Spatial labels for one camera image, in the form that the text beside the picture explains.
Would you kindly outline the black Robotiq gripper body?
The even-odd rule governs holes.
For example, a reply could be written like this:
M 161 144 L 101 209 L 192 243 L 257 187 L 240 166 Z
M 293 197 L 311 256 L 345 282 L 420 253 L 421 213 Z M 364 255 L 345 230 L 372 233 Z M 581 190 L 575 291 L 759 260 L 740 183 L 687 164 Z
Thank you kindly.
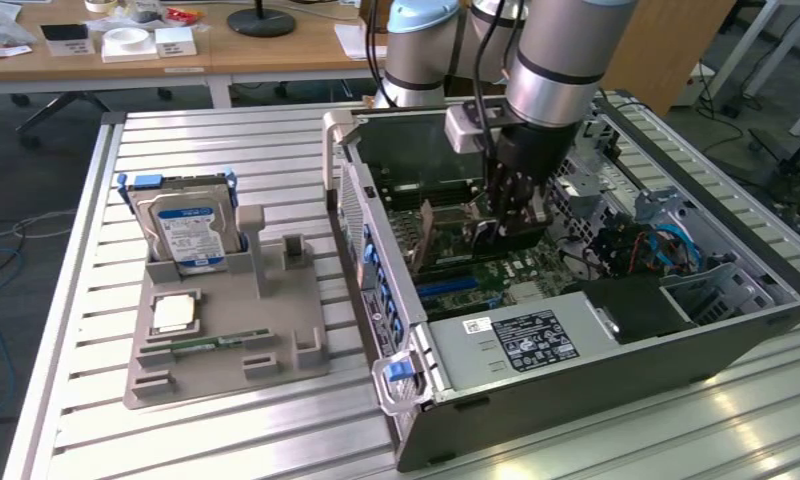
M 531 123 L 501 128 L 492 162 L 492 181 L 505 182 L 512 174 L 545 184 L 560 168 L 577 135 L 577 123 L 545 127 Z

